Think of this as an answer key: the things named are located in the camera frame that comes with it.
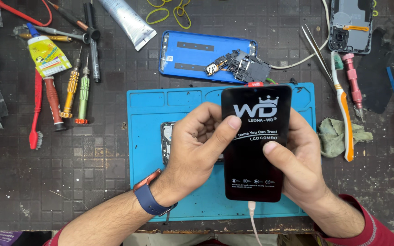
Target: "white cable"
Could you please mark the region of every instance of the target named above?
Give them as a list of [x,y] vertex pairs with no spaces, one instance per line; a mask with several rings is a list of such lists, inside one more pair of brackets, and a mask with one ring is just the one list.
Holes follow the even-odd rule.
[[[326,3],[325,0],[322,0],[322,2],[323,2],[323,6],[325,6],[326,23],[327,23],[327,25],[328,25],[328,31],[329,31],[329,30],[331,30],[331,29],[330,29],[330,28],[331,28],[331,27],[330,27],[331,24],[330,24],[330,22],[329,22],[328,4]],[[320,47],[320,50],[322,50],[322,49],[326,46],[326,44],[328,43],[328,41],[329,41],[329,34],[328,34],[328,38],[326,39],[325,43],[322,45],[322,47]],[[300,64],[302,64],[302,63],[308,61],[309,59],[311,59],[311,58],[312,58],[313,56],[315,56],[315,55],[316,55],[316,54],[313,53],[313,54],[311,54],[309,57],[307,57],[307,58],[305,58],[305,59],[299,61],[298,63],[291,64],[291,65],[286,66],[286,67],[271,66],[271,68],[274,68],[274,69],[287,69],[287,68],[295,67],[295,66],[297,66],[297,65],[300,65]]]
[[253,220],[253,215],[255,214],[256,202],[248,202],[247,206],[249,207],[250,221],[252,221],[253,232],[255,233],[256,240],[259,243],[259,246],[262,246],[261,241],[258,237],[258,232],[256,231],[255,221]]

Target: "rose gold watch case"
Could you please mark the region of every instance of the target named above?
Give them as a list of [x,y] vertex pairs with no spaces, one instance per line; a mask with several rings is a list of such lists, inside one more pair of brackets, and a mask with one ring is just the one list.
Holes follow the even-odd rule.
[[137,184],[135,184],[133,186],[133,192],[135,192],[137,189],[139,189],[141,186],[143,185],[149,185],[151,181],[153,181],[155,178],[157,178],[159,175],[161,175],[162,170],[161,169],[157,169],[156,171],[154,171],[152,174],[150,174],[149,176],[147,176],[145,179],[141,180],[140,182],[138,182]]

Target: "orange knob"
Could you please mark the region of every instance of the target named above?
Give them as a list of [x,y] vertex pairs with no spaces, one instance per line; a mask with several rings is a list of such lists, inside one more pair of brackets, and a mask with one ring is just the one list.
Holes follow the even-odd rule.
[[75,119],[75,123],[77,123],[77,124],[87,124],[88,120],[86,120],[86,119]]

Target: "smartwatch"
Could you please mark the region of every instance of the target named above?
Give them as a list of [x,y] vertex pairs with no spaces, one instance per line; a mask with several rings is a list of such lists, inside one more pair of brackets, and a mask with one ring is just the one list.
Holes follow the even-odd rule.
[[161,169],[157,169],[154,173],[147,176],[145,179],[141,180],[133,187],[133,192],[136,195],[136,198],[139,201],[141,207],[151,215],[162,216],[168,212],[170,212],[173,208],[177,206],[178,203],[172,205],[171,207],[164,207],[159,205],[156,202],[155,198],[151,194],[150,188],[148,185],[151,181],[156,179],[162,173]]

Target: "pink screwdriver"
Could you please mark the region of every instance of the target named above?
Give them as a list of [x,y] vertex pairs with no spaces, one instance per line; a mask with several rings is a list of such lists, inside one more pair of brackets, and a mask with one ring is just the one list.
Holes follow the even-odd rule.
[[347,78],[351,84],[352,89],[352,100],[355,104],[355,114],[363,120],[363,97],[361,96],[361,91],[358,88],[358,81],[357,81],[357,71],[354,68],[354,54],[348,53],[342,57],[343,62],[346,65],[346,73]]

